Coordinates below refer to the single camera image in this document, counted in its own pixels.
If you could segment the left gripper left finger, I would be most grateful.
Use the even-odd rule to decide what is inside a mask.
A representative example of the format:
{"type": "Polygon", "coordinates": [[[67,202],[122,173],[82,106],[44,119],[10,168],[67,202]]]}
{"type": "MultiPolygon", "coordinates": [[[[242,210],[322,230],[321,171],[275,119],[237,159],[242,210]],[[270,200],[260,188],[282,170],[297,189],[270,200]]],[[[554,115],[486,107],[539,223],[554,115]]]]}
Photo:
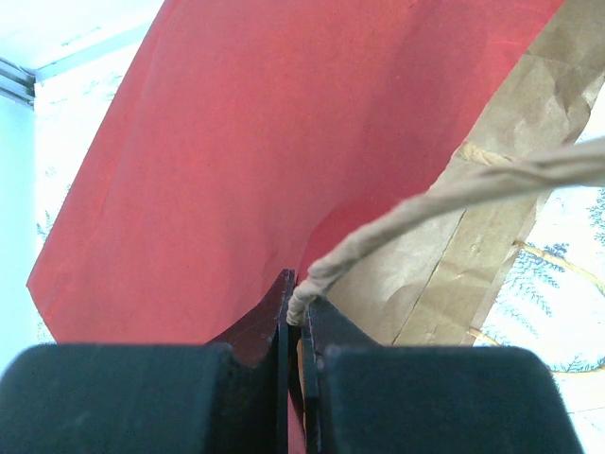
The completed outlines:
{"type": "Polygon", "coordinates": [[[1,379],[5,453],[285,453],[295,276],[203,345],[41,344],[1,379]]]}

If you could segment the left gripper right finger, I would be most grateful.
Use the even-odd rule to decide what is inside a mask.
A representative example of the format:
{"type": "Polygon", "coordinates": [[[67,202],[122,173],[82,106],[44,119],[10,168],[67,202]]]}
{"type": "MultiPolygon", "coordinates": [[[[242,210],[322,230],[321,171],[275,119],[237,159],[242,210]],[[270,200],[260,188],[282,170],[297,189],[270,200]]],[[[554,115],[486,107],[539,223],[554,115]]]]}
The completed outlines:
{"type": "Polygon", "coordinates": [[[310,453],[579,453],[546,366],[518,347],[383,346],[319,299],[302,327],[310,453]]]}

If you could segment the red paper bag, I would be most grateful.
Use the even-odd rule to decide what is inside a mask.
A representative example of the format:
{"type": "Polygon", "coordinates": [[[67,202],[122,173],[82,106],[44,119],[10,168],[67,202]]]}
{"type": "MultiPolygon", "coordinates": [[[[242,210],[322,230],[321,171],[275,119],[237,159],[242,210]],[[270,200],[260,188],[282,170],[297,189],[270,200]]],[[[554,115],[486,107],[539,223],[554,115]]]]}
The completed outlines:
{"type": "Polygon", "coordinates": [[[600,1],[167,1],[103,119],[27,286],[54,344],[203,345],[294,273],[288,450],[306,449],[302,329],[360,262],[434,219],[604,180],[602,143],[445,161],[406,126],[407,66],[448,88],[528,51],[604,66],[600,1]]]}

